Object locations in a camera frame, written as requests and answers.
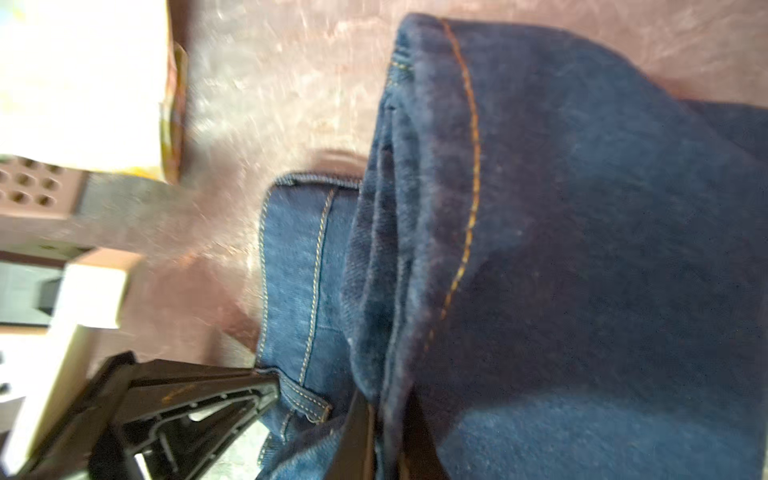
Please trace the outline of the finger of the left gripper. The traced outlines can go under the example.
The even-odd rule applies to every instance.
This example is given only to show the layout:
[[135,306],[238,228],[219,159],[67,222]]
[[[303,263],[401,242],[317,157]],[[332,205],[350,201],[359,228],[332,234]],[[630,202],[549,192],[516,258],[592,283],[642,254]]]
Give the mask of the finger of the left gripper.
[[248,368],[108,358],[21,467],[20,479],[199,479],[277,403]]

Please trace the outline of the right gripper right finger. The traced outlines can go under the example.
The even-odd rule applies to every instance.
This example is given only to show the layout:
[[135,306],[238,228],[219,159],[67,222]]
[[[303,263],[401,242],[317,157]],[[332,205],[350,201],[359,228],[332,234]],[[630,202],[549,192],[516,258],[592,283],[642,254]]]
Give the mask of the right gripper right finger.
[[398,475],[400,480],[449,479],[414,392],[408,398],[404,415]]

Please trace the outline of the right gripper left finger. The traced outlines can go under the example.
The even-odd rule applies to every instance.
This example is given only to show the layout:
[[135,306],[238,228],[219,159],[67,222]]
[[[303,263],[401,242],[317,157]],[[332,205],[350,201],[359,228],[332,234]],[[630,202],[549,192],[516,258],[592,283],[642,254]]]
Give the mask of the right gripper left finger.
[[325,480],[372,480],[375,477],[375,409],[356,391],[338,449]]

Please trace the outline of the blue denim skirt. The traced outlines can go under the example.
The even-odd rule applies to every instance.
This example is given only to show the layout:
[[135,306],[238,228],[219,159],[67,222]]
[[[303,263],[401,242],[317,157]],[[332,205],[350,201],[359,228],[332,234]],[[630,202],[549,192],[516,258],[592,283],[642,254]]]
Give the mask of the blue denim skirt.
[[356,391],[399,479],[759,479],[767,112],[678,99],[570,32],[411,14],[365,174],[260,228],[264,479],[324,479]]

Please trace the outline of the pastel floral skirt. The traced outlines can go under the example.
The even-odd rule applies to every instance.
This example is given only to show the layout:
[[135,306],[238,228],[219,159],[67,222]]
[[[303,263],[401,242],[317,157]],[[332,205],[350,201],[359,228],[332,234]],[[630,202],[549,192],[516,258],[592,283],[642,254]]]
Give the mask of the pastel floral skirt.
[[1,153],[179,179],[187,55],[166,1],[4,1]]

